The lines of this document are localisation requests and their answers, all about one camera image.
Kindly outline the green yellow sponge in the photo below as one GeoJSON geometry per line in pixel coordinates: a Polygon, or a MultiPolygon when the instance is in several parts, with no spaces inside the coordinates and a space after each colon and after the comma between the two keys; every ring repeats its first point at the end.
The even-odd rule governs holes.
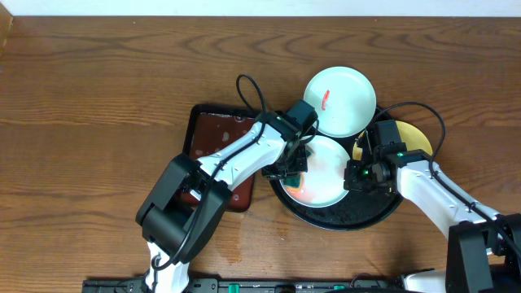
{"type": "Polygon", "coordinates": [[[298,172],[295,176],[281,180],[282,188],[288,194],[299,193],[304,185],[304,177],[309,173],[309,164],[306,164],[304,171],[298,172]]]}

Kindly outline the pale green plate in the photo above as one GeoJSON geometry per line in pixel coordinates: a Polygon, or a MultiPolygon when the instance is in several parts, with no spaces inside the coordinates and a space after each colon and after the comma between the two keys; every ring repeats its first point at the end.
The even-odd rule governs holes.
{"type": "Polygon", "coordinates": [[[320,71],[306,86],[304,101],[318,115],[318,131],[333,138],[360,133],[373,119],[376,94],[370,80],[353,68],[320,71]]]}
{"type": "Polygon", "coordinates": [[[315,136],[306,145],[309,173],[299,193],[288,194],[293,202],[308,208],[325,208],[343,199],[344,169],[350,160],[347,151],[332,138],[315,136]]]}

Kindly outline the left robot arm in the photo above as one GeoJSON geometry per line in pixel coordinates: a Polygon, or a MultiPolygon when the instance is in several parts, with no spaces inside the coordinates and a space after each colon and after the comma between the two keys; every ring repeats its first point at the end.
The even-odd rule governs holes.
{"type": "Polygon", "coordinates": [[[144,289],[184,291],[189,263],[213,236],[237,186],[255,172],[277,181],[306,171],[305,134],[316,121],[313,106],[300,100],[283,114],[263,111],[220,151],[197,160],[174,157],[135,218],[151,253],[144,289]]]}

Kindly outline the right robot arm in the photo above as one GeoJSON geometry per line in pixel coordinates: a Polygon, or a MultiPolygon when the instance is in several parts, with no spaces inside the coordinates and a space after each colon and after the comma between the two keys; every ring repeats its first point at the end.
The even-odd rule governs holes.
{"type": "Polygon", "coordinates": [[[451,181],[433,156],[409,151],[396,122],[385,120],[359,140],[360,160],[344,170],[345,190],[378,191],[414,203],[448,240],[446,269],[409,273],[407,292],[518,292],[520,215],[502,215],[451,181]]]}

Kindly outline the yellow plate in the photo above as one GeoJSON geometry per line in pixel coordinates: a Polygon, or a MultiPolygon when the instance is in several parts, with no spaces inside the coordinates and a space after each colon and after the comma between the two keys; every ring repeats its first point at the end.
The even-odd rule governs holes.
{"type": "MultiPolygon", "coordinates": [[[[433,149],[427,136],[418,128],[412,124],[404,121],[396,120],[396,126],[391,126],[391,134],[394,134],[394,129],[399,133],[401,141],[406,145],[408,151],[423,150],[428,155],[433,155],[433,149]]],[[[362,131],[356,138],[352,147],[351,158],[353,160],[362,160],[363,156],[363,142],[367,141],[367,138],[371,138],[371,131],[377,133],[377,126],[370,126],[367,128],[369,135],[365,131],[362,131]]]]}

